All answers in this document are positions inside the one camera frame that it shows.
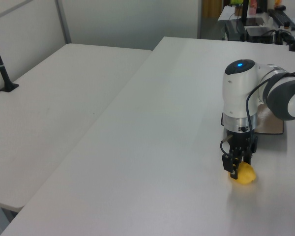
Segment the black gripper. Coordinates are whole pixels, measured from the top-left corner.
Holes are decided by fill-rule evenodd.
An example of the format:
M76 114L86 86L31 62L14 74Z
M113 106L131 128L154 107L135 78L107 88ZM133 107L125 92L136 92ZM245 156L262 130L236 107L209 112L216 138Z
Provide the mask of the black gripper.
M230 145L229 151L224 151L224 142L228 142ZM223 152L223 168L230 173L231 178L238 179L238 169L242 158L243 162L251 164L251 158L257 150L257 144L258 137L253 131L245 133L226 131L226 138L221 141L220 149Z

